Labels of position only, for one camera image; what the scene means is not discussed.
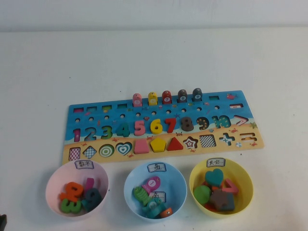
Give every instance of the number puzzle board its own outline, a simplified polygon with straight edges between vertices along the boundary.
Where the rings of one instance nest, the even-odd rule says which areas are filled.
[[[148,98],[144,98],[142,107],[133,107],[132,100],[69,106],[63,164],[78,159],[102,163],[264,147],[242,91],[203,93],[199,102],[193,102],[192,95],[188,95],[186,103],[177,103],[177,98],[172,96],[172,104],[162,104],[158,97],[158,105],[154,106],[149,106]],[[191,119],[193,130],[182,129],[184,117]],[[172,133],[167,133],[167,118],[176,119]],[[156,135],[150,130],[155,119],[160,119],[163,127]],[[135,122],[141,120],[145,134],[135,136]],[[123,123],[128,123],[128,137],[117,135]],[[150,142],[156,138],[166,142],[163,152],[153,152]],[[180,142],[182,150],[167,151],[172,138]],[[134,153],[135,142],[140,139],[146,141],[149,153]]]

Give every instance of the checkered square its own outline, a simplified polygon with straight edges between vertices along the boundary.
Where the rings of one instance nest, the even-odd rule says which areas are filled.
[[[79,160],[80,159],[80,148],[70,148],[68,160]]]
[[[209,148],[209,147],[216,146],[215,138],[213,135],[203,135],[203,136],[199,136],[199,138],[200,138],[201,146],[203,148]]]
[[[88,158],[91,159],[94,154],[96,154],[96,150],[94,148],[92,148],[91,146],[89,146],[84,152],[83,154]]]

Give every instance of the green fish piece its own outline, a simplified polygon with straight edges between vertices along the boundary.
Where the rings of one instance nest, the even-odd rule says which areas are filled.
[[[133,193],[134,193],[135,198],[138,201],[140,201],[143,204],[143,206],[146,206],[149,203],[149,201],[152,199],[151,197],[149,197],[146,190],[139,186],[133,189]]]

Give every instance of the red triangle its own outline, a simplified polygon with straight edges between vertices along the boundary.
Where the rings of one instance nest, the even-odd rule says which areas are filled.
[[[183,145],[180,143],[180,141],[177,140],[177,138],[173,137],[170,141],[167,151],[176,151],[176,150],[182,150],[182,149],[183,149]]]

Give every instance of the pink bowl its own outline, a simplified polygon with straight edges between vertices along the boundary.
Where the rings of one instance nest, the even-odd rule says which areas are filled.
[[[78,214],[63,213],[60,210],[61,200],[60,193],[64,193],[65,185],[69,182],[76,182],[82,186],[86,186],[87,178],[94,179],[94,188],[97,188],[103,198],[102,202],[92,211],[86,212],[84,209]],[[69,219],[82,220],[97,214],[103,207],[106,201],[106,194],[108,192],[108,176],[104,168],[91,160],[76,160],[66,163],[58,168],[50,177],[46,187],[46,201],[50,209]]]

